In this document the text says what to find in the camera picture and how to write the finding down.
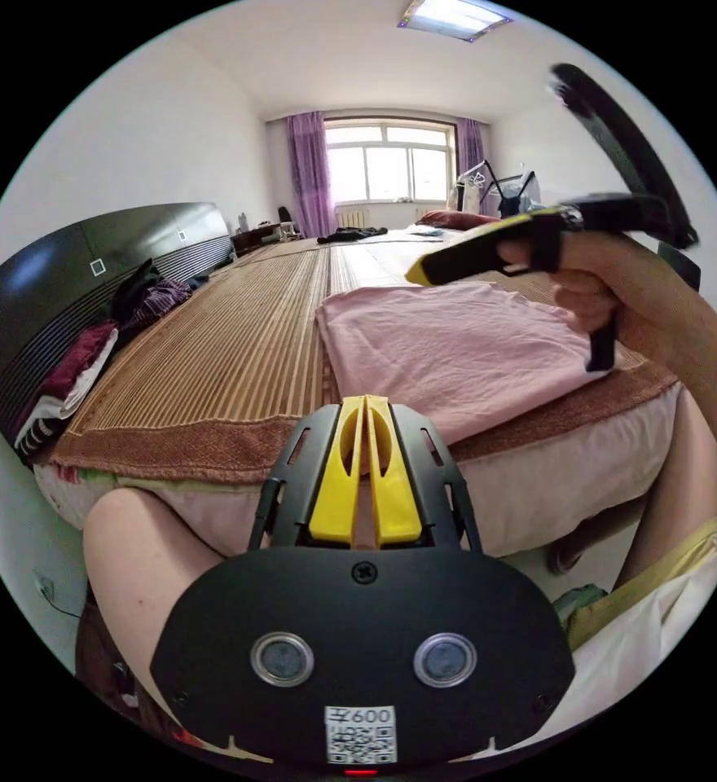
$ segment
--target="sticker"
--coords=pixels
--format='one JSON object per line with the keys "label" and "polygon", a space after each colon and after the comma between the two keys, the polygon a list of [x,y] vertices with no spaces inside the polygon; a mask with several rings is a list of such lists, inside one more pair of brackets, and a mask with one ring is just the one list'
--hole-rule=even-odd
{"label": "sticker", "polygon": [[393,706],[327,706],[328,762],[376,765],[397,762]]}

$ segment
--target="pink towel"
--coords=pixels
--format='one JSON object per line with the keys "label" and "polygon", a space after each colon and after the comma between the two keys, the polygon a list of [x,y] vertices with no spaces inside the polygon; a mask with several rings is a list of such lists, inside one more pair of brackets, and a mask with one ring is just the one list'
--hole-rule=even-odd
{"label": "pink towel", "polygon": [[340,394],[407,405],[447,445],[602,377],[564,317],[492,283],[357,288],[316,313]]}

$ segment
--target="radiator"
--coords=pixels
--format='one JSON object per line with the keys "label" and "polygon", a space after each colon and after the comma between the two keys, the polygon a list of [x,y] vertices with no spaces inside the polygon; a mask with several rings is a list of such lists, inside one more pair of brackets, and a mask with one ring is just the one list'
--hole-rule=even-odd
{"label": "radiator", "polygon": [[337,225],[340,228],[366,228],[367,223],[369,223],[369,212],[366,209],[337,212]]}

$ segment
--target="black headboard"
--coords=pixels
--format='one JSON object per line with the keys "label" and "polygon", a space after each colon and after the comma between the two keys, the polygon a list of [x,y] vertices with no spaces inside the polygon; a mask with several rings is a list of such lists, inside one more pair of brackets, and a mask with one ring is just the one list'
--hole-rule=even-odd
{"label": "black headboard", "polygon": [[0,431],[15,423],[78,334],[148,258],[185,280],[233,258],[214,204],[123,209],[61,228],[0,266]]}

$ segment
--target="bed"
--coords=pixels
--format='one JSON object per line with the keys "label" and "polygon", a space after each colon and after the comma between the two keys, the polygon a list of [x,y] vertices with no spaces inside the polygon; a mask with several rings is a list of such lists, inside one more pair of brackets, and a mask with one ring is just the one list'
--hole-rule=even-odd
{"label": "bed", "polygon": [[[315,322],[319,304],[399,285],[424,249],[450,235],[306,239],[218,271],[117,356],[36,459],[42,493],[81,528],[100,496],[137,486],[224,556],[243,551],[260,484],[296,422],[340,399]],[[480,279],[552,303],[542,275]],[[545,545],[644,494],[666,457],[678,392],[671,373],[620,349],[605,378],[454,444],[485,551]],[[355,544],[372,546],[366,514]]]}

